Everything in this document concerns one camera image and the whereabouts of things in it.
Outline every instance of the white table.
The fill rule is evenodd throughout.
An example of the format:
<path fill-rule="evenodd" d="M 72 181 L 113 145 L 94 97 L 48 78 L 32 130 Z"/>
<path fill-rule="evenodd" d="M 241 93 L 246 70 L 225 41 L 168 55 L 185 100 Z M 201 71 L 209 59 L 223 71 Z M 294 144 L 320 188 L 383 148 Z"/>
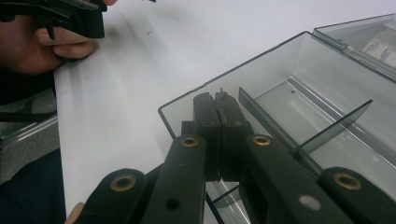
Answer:
<path fill-rule="evenodd" d="M 302 31 L 393 12 L 394 0 L 120 0 L 97 51 L 55 76 L 67 214 L 109 173 L 163 162 L 159 106 Z"/>

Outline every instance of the person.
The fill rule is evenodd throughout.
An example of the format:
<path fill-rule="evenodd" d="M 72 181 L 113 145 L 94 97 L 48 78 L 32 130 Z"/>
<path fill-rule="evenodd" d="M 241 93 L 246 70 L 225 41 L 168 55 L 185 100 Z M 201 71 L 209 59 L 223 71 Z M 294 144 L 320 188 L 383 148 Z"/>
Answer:
<path fill-rule="evenodd" d="M 117 2 L 103 1 L 108 6 Z M 60 57 L 83 59 L 94 51 L 95 44 L 87 37 L 60 27 L 55 27 L 54 33 L 52 40 L 47 30 L 30 16 L 0 22 L 0 104 L 34 93 L 35 90 L 29 90 L 52 77 L 51 72 L 63 64 Z M 65 220 L 59 149 L 27 164 L 0 186 L 0 223 L 52 224 Z"/>

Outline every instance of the finger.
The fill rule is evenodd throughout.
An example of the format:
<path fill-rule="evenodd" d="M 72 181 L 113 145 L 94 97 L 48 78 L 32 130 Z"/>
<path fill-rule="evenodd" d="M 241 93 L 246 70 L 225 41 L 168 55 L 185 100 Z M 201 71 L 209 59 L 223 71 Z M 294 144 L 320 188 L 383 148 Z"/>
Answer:
<path fill-rule="evenodd" d="M 81 214 L 82 209 L 84 208 L 84 203 L 78 203 L 76 206 L 73 208 L 73 211 L 70 213 L 69 217 L 67 220 L 64 222 L 64 224 L 73 224 L 77 221 L 79 214 Z"/>
<path fill-rule="evenodd" d="M 38 41 L 44 46 L 77 44 L 89 40 L 88 37 L 78 35 L 61 27 L 54 27 L 55 39 L 51 39 L 47 29 L 37 29 L 35 32 Z"/>
<path fill-rule="evenodd" d="M 92 40 L 72 45 L 59 45 L 53 47 L 53 52 L 59 56 L 70 59 L 81 59 L 92 54 L 95 44 Z"/>
<path fill-rule="evenodd" d="M 113 6 L 116 4 L 117 0 L 103 0 L 103 2 L 108 6 Z"/>

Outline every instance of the white surface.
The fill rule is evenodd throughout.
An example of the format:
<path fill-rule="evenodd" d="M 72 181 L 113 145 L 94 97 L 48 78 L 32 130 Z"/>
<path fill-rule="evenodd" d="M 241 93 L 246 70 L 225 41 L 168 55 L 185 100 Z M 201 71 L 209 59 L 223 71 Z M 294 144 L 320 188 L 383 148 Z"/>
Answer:
<path fill-rule="evenodd" d="M 97 51 L 55 76 L 67 214 L 109 173 L 163 162 L 159 106 L 302 31 L 395 11 L 394 0 L 120 0 Z"/>

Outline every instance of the metal rivet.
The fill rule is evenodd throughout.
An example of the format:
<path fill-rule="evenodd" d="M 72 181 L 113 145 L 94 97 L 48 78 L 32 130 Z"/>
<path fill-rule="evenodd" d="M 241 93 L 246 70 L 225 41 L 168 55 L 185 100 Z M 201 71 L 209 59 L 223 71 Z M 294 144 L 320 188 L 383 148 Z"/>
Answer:
<path fill-rule="evenodd" d="M 181 145 L 183 147 L 195 147 L 198 145 L 198 139 L 194 137 L 185 137 L 181 140 Z"/>
<path fill-rule="evenodd" d="M 339 186 L 346 189 L 361 189 L 361 182 L 353 175 L 337 173 L 332 177 Z"/>
<path fill-rule="evenodd" d="M 261 147 L 269 146 L 271 144 L 271 140 L 264 136 L 255 136 L 253 138 L 253 142 Z"/>
<path fill-rule="evenodd" d="M 299 201 L 303 206 L 312 211 L 318 211 L 321 208 L 320 201 L 311 195 L 301 195 Z"/>
<path fill-rule="evenodd" d="M 134 177 L 134 175 L 119 175 L 113 179 L 110 187 L 114 191 L 123 192 L 125 190 L 133 188 L 135 183 L 136 178 Z"/>

